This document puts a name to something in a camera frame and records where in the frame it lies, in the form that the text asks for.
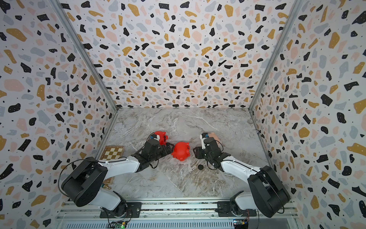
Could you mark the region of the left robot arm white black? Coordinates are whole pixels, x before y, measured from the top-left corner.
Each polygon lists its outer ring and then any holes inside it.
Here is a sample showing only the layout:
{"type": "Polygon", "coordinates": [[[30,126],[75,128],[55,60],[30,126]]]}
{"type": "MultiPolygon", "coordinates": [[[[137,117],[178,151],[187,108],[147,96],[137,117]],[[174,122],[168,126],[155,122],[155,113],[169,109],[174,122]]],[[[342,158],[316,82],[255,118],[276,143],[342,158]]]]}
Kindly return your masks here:
{"type": "Polygon", "coordinates": [[[159,140],[149,139],[129,157],[104,161],[87,157],[62,182],[61,191],[78,207],[95,205],[120,217],[127,211],[126,200],[116,192],[104,190],[102,183],[111,177],[141,172],[173,150],[174,144],[161,145],[159,140]]]}

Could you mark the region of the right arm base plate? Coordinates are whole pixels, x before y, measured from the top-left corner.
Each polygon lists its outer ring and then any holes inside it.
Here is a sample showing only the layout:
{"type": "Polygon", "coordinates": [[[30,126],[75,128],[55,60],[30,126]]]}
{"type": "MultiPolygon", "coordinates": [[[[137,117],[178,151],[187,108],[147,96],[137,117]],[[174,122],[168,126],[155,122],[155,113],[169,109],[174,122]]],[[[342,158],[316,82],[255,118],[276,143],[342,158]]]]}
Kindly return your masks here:
{"type": "Polygon", "coordinates": [[[256,210],[240,209],[234,201],[218,201],[215,212],[219,217],[256,217],[256,210]]]}

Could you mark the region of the pink piggy bank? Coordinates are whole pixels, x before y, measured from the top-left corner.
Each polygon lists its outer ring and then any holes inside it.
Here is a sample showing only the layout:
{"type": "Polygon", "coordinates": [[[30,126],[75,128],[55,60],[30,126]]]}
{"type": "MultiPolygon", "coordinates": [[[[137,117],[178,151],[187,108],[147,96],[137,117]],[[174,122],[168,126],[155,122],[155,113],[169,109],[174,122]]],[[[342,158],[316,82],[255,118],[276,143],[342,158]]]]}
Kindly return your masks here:
{"type": "Polygon", "coordinates": [[[214,132],[209,133],[208,136],[213,137],[218,142],[221,142],[219,137],[214,132]]]}

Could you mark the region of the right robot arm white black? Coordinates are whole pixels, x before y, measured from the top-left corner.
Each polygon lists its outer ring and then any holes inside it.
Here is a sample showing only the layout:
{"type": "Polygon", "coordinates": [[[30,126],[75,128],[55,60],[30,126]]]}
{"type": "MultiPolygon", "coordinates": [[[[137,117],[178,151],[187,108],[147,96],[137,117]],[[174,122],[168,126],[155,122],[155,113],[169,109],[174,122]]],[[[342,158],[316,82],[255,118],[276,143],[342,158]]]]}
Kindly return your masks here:
{"type": "Polygon", "coordinates": [[[251,166],[225,153],[219,142],[207,133],[200,136],[201,146],[193,149],[197,159],[204,159],[209,169],[231,174],[249,185],[250,194],[238,192],[230,198],[228,207],[217,209],[222,214],[248,216],[249,210],[257,210],[265,217],[283,214],[291,197],[273,168],[251,166]]]}

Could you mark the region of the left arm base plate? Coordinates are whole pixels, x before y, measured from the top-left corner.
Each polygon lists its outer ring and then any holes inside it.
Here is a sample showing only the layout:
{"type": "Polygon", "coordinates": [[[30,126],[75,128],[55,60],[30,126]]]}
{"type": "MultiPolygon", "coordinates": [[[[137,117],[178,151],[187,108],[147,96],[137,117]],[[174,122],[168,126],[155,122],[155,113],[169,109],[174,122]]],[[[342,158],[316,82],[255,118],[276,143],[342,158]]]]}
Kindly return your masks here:
{"type": "Polygon", "coordinates": [[[100,213],[100,218],[109,220],[139,218],[141,208],[142,202],[120,203],[115,210],[102,210],[102,212],[100,213]]]}

